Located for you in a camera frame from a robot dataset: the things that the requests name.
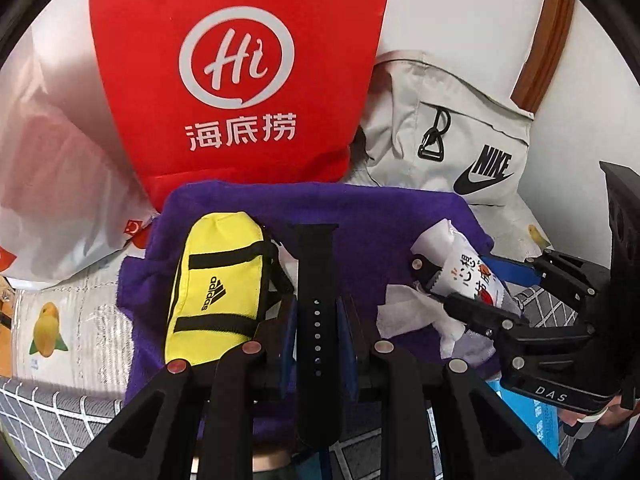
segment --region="yellow pouch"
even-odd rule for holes
[[[249,341],[268,307],[278,249],[244,212],[211,213],[191,228],[172,293],[165,362],[198,365]]]

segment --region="brown wooden trim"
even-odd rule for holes
[[[575,0],[545,0],[511,100],[523,110],[537,112],[556,73],[574,16]]]

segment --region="blue package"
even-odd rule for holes
[[[558,457],[558,410],[539,400],[529,399],[500,386],[499,380],[487,384],[507,403],[517,416],[538,437],[554,457]]]

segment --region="red paper bag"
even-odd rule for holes
[[[386,0],[89,0],[100,75],[152,203],[185,182],[335,181]]]

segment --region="purple cloth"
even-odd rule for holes
[[[493,241],[465,201],[453,193],[348,184],[187,184],[169,195],[154,221],[145,258],[125,258],[117,305],[133,322],[134,356],[126,400],[164,364],[166,318],[175,270],[191,226],[211,212],[245,211],[295,256],[290,226],[336,223],[338,290],[351,294],[361,317],[375,322],[388,283],[411,285],[410,248],[421,232],[448,218],[480,254]],[[431,327],[394,342],[424,361],[440,361],[440,337]],[[485,372],[497,371],[495,363]]]

